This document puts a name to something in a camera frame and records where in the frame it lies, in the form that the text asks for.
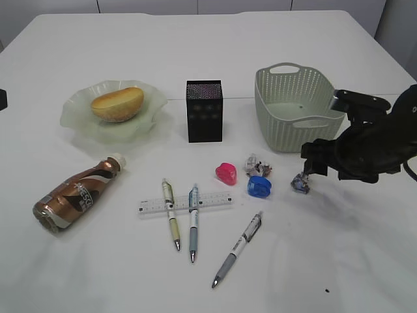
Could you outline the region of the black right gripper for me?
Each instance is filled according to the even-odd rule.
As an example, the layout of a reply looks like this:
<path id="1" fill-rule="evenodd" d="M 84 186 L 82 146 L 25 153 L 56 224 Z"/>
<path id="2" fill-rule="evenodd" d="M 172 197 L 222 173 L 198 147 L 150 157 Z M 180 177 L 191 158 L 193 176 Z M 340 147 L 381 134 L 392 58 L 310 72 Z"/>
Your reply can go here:
<path id="1" fill-rule="evenodd" d="M 336 140 L 316 139 L 301 147 L 303 173 L 327 176 L 328 168 L 338 179 L 376 183 L 383 173 L 395 174 L 407 161 L 407 131 L 401 126 L 366 123 L 350 127 Z"/>

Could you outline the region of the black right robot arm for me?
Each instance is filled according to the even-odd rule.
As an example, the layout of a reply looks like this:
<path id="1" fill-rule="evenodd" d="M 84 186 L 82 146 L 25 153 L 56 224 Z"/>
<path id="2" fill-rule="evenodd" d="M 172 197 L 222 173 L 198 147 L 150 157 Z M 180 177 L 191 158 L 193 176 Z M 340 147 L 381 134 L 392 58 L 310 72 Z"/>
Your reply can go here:
<path id="1" fill-rule="evenodd" d="M 346 113 L 350 127 L 334 140 L 316 139 L 302 145 L 306 175 L 338 172 L 340 180 L 376 183 L 382 173 L 405 170 L 416 156 L 416 86 L 402 92 L 394 104 L 387 100 L 338 89 L 330 109 Z"/>

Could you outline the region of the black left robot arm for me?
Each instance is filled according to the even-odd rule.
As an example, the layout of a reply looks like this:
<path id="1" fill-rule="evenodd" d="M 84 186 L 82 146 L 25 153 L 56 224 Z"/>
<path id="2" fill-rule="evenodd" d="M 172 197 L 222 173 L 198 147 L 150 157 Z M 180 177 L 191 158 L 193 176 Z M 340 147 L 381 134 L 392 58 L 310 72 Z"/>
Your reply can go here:
<path id="1" fill-rule="evenodd" d="M 0 89 L 0 111 L 8 107 L 7 92 L 4 89 Z"/>

